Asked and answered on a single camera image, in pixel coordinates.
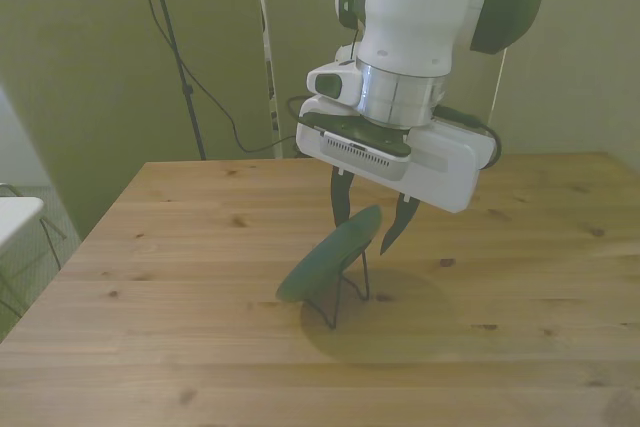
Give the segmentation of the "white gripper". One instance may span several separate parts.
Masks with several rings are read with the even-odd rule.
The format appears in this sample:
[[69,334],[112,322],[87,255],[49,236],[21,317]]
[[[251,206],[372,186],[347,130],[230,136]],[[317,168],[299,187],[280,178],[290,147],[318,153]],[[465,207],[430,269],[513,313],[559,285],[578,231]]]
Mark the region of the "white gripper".
[[399,193],[381,255],[421,202],[451,213],[465,210],[494,153],[488,136],[437,120],[410,130],[385,128],[321,96],[303,103],[296,143],[302,153],[334,166],[330,197],[336,227],[350,218],[353,174]]

